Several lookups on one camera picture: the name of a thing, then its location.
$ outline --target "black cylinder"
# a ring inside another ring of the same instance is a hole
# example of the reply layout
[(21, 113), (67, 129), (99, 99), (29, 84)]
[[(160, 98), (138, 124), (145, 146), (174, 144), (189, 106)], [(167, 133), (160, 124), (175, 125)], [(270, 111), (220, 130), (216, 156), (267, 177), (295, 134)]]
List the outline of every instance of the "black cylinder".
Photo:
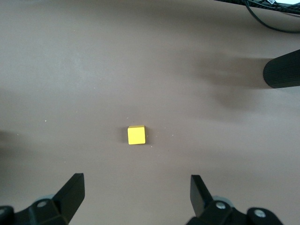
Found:
[(300, 50), (269, 61), (263, 69), (263, 78), (272, 88), (300, 86)]

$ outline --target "black cable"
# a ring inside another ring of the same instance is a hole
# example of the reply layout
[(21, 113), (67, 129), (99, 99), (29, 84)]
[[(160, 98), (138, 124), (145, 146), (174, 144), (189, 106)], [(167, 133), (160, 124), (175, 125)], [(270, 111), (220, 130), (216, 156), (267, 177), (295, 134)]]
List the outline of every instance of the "black cable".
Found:
[(249, 13), (260, 23), (262, 24), (263, 26), (271, 29), (271, 30), (275, 30), (275, 31), (279, 31), (279, 32), (282, 32), (282, 33), (288, 33), (288, 34), (300, 34), (300, 30), (297, 30), (297, 31), (292, 31), (292, 30), (282, 30), (282, 29), (278, 29), (278, 28), (275, 28), (275, 27), (272, 27), (272, 26), (269, 26), (268, 24), (266, 24), (264, 21), (262, 21), (253, 11), (252, 9), (250, 8), (250, 5), (249, 5), (249, 2), (252, 2), (252, 1), (249, 1), (249, 0), (241, 0), (244, 2), (244, 4), (246, 5), (246, 8), (248, 9)]

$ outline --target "screw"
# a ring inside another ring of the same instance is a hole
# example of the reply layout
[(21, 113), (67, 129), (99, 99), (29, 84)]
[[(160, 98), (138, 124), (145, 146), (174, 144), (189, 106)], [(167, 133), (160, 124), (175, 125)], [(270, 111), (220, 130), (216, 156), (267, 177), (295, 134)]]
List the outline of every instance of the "screw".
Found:
[(37, 207), (38, 207), (38, 208), (42, 208), (42, 207), (44, 207), (45, 205), (47, 205), (47, 202), (46, 202), (46, 201), (43, 201), (43, 202), (39, 202), (39, 203), (37, 204)]
[(260, 218), (265, 218), (266, 217), (266, 214), (261, 210), (255, 210), (254, 214), (257, 215)]
[(216, 207), (217, 207), (218, 209), (221, 209), (221, 210), (226, 209), (226, 206), (225, 206), (225, 204), (224, 204), (223, 202), (217, 202), (217, 203), (216, 203)]

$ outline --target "gray surface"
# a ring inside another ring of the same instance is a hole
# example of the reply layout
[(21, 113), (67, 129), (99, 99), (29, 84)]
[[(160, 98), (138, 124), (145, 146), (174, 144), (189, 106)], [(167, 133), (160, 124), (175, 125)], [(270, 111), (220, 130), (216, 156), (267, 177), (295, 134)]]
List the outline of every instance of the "gray surface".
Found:
[[(300, 224), (300, 89), (262, 79), (299, 43), (212, 0), (2, 0), (0, 205), (21, 210), (83, 172), (71, 224), (182, 225), (200, 174), (242, 212)], [(146, 145), (127, 144), (129, 125), (147, 127)]]

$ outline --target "yellow cube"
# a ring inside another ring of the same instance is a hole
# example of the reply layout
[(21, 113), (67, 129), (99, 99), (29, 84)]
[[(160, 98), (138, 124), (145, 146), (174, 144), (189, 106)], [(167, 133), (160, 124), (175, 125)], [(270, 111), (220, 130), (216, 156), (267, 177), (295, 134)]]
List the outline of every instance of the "yellow cube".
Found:
[(145, 126), (128, 127), (128, 144), (145, 144)]

